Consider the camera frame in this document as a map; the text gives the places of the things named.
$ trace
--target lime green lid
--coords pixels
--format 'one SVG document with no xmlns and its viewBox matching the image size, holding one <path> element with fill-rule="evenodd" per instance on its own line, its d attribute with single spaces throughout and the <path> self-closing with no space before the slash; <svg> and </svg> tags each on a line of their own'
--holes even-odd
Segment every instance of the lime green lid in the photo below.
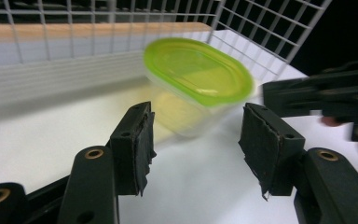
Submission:
<svg viewBox="0 0 358 224">
<path fill-rule="evenodd" d="M 202 105 L 237 103 L 253 89 L 253 79 L 237 60 L 191 39 L 163 38 L 145 50 L 145 66 Z"/>
</svg>

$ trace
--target wire rack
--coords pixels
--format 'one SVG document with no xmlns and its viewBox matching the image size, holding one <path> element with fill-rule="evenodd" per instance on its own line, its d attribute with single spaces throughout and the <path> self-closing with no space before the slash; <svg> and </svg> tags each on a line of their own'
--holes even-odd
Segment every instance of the wire rack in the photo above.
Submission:
<svg viewBox="0 0 358 224">
<path fill-rule="evenodd" d="M 169 36 L 206 42 L 255 78 L 276 79 L 330 2 L 0 1 L 0 104 L 34 97 L 30 92 L 80 90 L 142 76 L 142 50 Z"/>
</svg>

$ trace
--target clear plastic container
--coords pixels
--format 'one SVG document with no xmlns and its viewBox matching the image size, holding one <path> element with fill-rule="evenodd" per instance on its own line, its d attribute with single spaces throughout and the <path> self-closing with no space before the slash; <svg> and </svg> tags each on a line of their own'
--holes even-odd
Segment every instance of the clear plastic container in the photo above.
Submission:
<svg viewBox="0 0 358 224">
<path fill-rule="evenodd" d="M 255 89 L 241 63 L 191 39 L 157 40 L 145 49 L 144 62 L 156 84 L 152 105 L 157 122 L 185 136 L 202 133 Z"/>
</svg>

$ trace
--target container lid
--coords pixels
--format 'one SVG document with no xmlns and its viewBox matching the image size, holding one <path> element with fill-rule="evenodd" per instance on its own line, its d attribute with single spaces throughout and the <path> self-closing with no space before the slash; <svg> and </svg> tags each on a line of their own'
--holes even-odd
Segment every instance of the container lid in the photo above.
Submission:
<svg viewBox="0 0 358 224">
<path fill-rule="evenodd" d="M 191 39 L 159 39 L 147 46 L 144 61 L 152 76 L 206 106 L 240 102 L 254 85 L 237 60 Z"/>
</svg>

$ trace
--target wooden edge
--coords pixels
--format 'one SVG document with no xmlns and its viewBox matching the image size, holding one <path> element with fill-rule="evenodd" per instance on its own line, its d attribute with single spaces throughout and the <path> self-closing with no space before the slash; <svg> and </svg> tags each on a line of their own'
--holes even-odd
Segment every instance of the wooden edge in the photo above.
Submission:
<svg viewBox="0 0 358 224">
<path fill-rule="evenodd" d="M 210 31 L 211 27 L 201 22 L 136 22 L 136 23 L 77 23 L 69 24 L 0 24 L 0 42 L 43 40 L 73 37 L 148 35 Z"/>
</svg>

